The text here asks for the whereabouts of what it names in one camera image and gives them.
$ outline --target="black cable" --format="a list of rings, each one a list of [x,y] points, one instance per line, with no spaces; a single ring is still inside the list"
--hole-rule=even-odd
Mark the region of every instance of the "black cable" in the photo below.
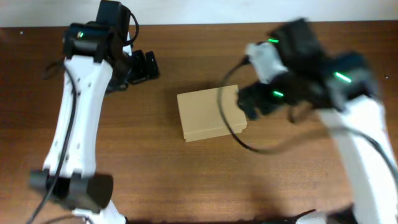
[[[245,57],[243,58],[243,60],[235,65],[235,67],[233,67],[226,75],[225,77],[221,80],[220,83],[220,87],[218,88],[218,109],[221,115],[222,120],[224,121],[224,124],[226,125],[226,127],[228,128],[229,132],[231,133],[232,137],[245,149],[248,149],[249,151],[258,153],[258,154],[266,154],[266,155],[273,155],[273,154],[278,154],[281,152],[284,152],[285,150],[279,150],[278,147],[275,147],[274,149],[256,149],[253,148],[249,145],[247,145],[246,143],[244,143],[242,140],[240,140],[240,138],[234,133],[234,131],[232,130],[231,126],[228,123],[228,120],[226,119],[226,116],[224,114],[224,109],[222,107],[222,99],[223,99],[223,88],[226,86],[228,80],[231,78],[232,74],[239,69],[240,67],[242,67],[243,65],[249,63],[248,58]],[[383,151],[381,145],[375,140],[373,139],[371,136],[355,130],[355,129],[351,129],[351,128],[346,128],[346,127],[336,127],[336,128],[329,128],[328,129],[329,132],[333,133],[333,134],[346,134],[346,133],[351,133],[357,136],[360,136],[362,138],[364,138],[368,143],[370,143],[370,145],[372,145],[372,147],[377,151],[377,153],[383,158],[384,162],[387,164],[388,169],[390,170],[392,176],[394,177],[394,182],[396,184],[396,187],[398,187],[398,171],[397,171],[397,166],[395,164],[395,162],[393,160],[391,160],[386,153]]]
[[[53,218],[53,219],[47,220],[46,222],[43,222],[43,224],[53,224],[53,223],[58,223],[60,221],[75,219],[75,218],[83,218],[84,223],[88,222],[89,224],[94,224],[94,222],[91,221],[90,218],[88,218],[86,216],[81,216],[81,215],[64,215],[64,216],[61,216],[58,218]]]
[[[131,11],[130,11],[130,16],[132,17],[132,19],[134,20],[134,23],[136,24],[136,33],[134,34],[134,37],[133,37],[133,38],[131,38],[130,40],[127,40],[127,41],[124,42],[124,46],[132,45],[132,43],[137,39],[138,34],[139,34],[139,24],[138,24],[138,21],[137,21],[135,15],[134,15]]]
[[[75,85],[75,82],[73,81],[73,77],[72,77],[69,69],[65,66],[63,60],[55,62],[55,63],[51,63],[45,69],[45,71],[47,72],[50,69],[52,69],[53,67],[55,67],[55,68],[63,67],[65,69],[69,79],[70,79],[70,83],[72,84],[72,95],[73,95],[72,110],[70,112],[70,119],[69,119],[69,124],[68,124],[68,128],[67,128],[67,133],[65,135],[65,140],[63,142],[61,156],[60,156],[60,160],[58,162],[57,170],[56,170],[55,175],[53,177],[53,182],[51,183],[51,186],[49,187],[49,189],[47,190],[46,194],[44,195],[43,200],[40,202],[39,206],[37,206],[35,212],[32,214],[30,219],[26,222],[27,224],[33,223],[33,221],[35,220],[36,216],[39,214],[41,209],[43,209],[44,205],[50,199],[51,194],[52,194],[52,192],[53,192],[53,190],[55,188],[55,185],[57,183],[57,179],[59,178],[60,173],[61,173],[62,164],[63,164],[63,162],[65,160],[65,156],[67,154],[69,137],[70,137],[70,133],[72,131],[73,120],[75,119],[75,113],[76,113],[77,93],[76,93],[76,85]]]
[[[226,119],[226,116],[224,114],[224,109],[223,109],[223,104],[222,104],[222,99],[223,99],[223,88],[224,86],[226,86],[228,80],[231,78],[231,76],[234,74],[234,72],[237,71],[237,69],[239,69],[240,67],[242,67],[243,65],[247,65],[249,63],[249,57],[244,57],[242,59],[242,61],[240,63],[238,63],[237,65],[235,65],[235,67],[233,67],[226,75],[225,77],[221,80],[220,83],[220,87],[218,88],[217,91],[217,104],[218,104],[218,111],[220,112],[221,118],[224,121],[224,124],[226,125],[226,127],[228,128],[229,132],[231,133],[232,137],[245,149],[250,150],[252,152],[255,153],[259,153],[259,154],[278,154],[280,153],[279,150],[268,150],[268,149],[256,149],[253,148],[249,145],[247,145],[246,143],[244,143],[242,140],[240,140],[240,138],[234,133],[234,131],[232,130],[231,126],[228,123],[228,120]]]

